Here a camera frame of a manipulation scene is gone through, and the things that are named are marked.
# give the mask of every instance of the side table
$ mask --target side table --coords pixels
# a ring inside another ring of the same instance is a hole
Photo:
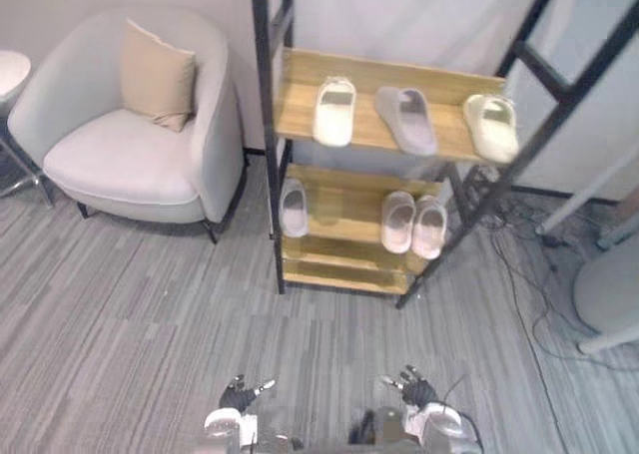
[[[25,173],[24,178],[18,182],[10,187],[0,189],[0,198],[11,195],[22,187],[33,185],[42,195],[47,207],[51,208],[53,202],[44,186],[44,174],[40,170],[32,169],[26,156],[13,148],[12,145],[15,142],[13,142],[7,127],[9,113],[22,92],[30,72],[31,62],[25,55],[0,50],[0,149],[9,155]]]

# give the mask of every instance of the slipper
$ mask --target slipper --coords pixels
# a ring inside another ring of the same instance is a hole
[[[482,158],[510,163],[519,152],[512,102],[498,95],[472,95],[463,104],[470,137]]]
[[[381,87],[375,94],[375,108],[403,151],[423,156],[437,152],[428,104],[419,90]]]
[[[307,193],[299,180],[284,180],[280,196],[280,225],[288,237],[302,237],[309,232]]]
[[[381,244],[401,254],[410,249],[415,201],[407,192],[392,192],[381,204]]]
[[[435,259],[445,241],[448,214],[435,197],[424,195],[416,203],[417,214],[412,228],[410,248],[420,257]]]
[[[352,139],[355,86],[345,77],[329,77],[319,87],[313,138],[329,147],[345,147]]]

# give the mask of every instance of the armchair leg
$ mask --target armchair leg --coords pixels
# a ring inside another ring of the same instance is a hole
[[[202,220],[202,226],[207,231],[209,238],[213,242],[213,244],[218,244],[218,237],[216,236],[215,226],[209,220]]]
[[[80,215],[82,215],[82,219],[86,220],[89,217],[89,212],[87,212],[87,206],[84,203],[77,202],[78,210],[80,210]]]

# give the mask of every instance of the black glove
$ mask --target black glove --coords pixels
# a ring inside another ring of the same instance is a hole
[[[222,393],[219,407],[232,407],[242,414],[263,391],[272,388],[275,383],[275,381],[268,381],[255,389],[245,389],[244,374],[238,374]]]
[[[401,399],[408,405],[423,409],[429,402],[437,400],[437,393],[426,381],[419,371],[410,364],[406,364],[406,371],[399,373],[405,382],[393,381],[387,376],[382,377],[382,382],[395,387],[401,392]]]

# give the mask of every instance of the armchair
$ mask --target armchair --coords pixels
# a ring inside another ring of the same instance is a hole
[[[195,117],[181,133],[123,109],[119,64],[127,19],[196,53]],[[115,8],[86,20],[36,71],[9,128],[81,210],[203,222],[214,241],[211,224],[225,218],[243,175],[226,38],[187,10]]]

